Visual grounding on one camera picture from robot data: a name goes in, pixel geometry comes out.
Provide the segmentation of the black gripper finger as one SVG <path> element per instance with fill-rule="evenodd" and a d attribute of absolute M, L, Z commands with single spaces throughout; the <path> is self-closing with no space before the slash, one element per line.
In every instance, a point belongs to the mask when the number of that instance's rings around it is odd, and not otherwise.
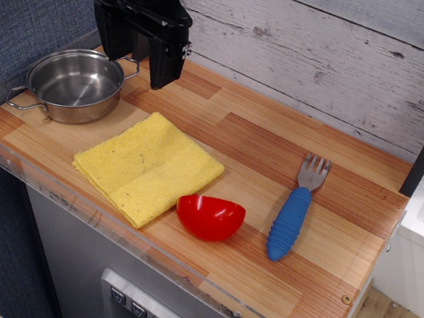
<path fill-rule="evenodd" d="M 114 61 L 131 53 L 134 49 L 132 28 L 123 12 L 101 0 L 93 0 L 93 3 L 96 27 L 108 59 Z"/>
<path fill-rule="evenodd" d="M 190 53 L 190 42 L 176 45 L 154 37 L 149 48 L 151 89 L 159 90 L 178 80 L 185 58 Z"/>

